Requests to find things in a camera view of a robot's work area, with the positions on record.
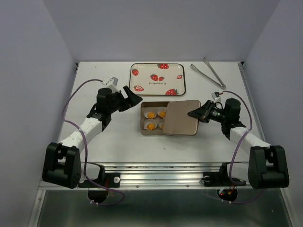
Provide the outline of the brown tin lid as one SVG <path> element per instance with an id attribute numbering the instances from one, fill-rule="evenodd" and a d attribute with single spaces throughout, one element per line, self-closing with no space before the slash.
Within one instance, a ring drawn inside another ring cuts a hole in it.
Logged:
<path id="1" fill-rule="evenodd" d="M 188 112 L 200 107 L 201 103 L 199 100 L 169 102 L 162 132 L 165 135 L 196 135 L 198 130 L 198 119 L 188 116 Z"/>

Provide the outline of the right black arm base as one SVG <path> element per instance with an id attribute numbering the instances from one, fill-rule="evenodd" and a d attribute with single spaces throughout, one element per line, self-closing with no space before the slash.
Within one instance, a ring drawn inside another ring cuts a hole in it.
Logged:
<path id="1" fill-rule="evenodd" d="M 200 182 L 205 187 L 223 187 L 223 186 L 246 186 L 246 183 L 240 181 L 237 178 L 233 178 L 232 181 L 228 176 L 227 165 L 229 163 L 223 163 L 218 171 L 215 172 L 203 172 L 203 177 Z"/>

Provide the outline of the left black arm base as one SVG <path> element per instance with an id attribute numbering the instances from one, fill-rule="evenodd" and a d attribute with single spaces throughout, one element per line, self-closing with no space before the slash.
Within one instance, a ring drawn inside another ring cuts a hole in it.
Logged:
<path id="1" fill-rule="evenodd" d="M 107 172 L 105 167 L 101 164 L 88 162 L 87 174 L 89 178 L 94 182 L 91 183 L 82 172 L 78 187 L 80 188 L 98 188 L 96 184 L 99 184 L 106 188 L 119 188 L 120 187 L 120 176 L 118 172 Z"/>

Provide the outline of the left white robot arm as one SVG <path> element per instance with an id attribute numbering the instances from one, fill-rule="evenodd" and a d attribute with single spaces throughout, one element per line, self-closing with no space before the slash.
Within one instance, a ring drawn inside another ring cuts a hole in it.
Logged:
<path id="1" fill-rule="evenodd" d="M 113 86 L 99 89 L 96 103 L 81 126 L 76 126 L 76 130 L 62 141 L 51 142 L 47 146 L 43 181 L 73 189 L 87 180 L 85 164 L 80 160 L 81 152 L 87 151 L 89 142 L 105 130 L 114 112 L 124 112 L 143 100 L 128 86 L 123 89 L 127 94 L 126 98 Z"/>

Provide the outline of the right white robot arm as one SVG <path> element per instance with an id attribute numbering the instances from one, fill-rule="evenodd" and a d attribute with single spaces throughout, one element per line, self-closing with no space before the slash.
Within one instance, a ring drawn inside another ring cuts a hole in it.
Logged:
<path id="1" fill-rule="evenodd" d="M 256 137 L 240 121 L 241 103 L 237 99 L 226 100 L 224 108 L 216 107 L 208 100 L 202 107 L 188 112 L 188 116 L 208 123 L 210 120 L 221 125 L 223 135 L 249 155 L 248 163 L 222 163 L 215 173 L 204 172 L 205 186 L 245 186 L 253 189 L 286 188 L 289 174 L 285 150 L 282 146 L 271 145 Z"/>

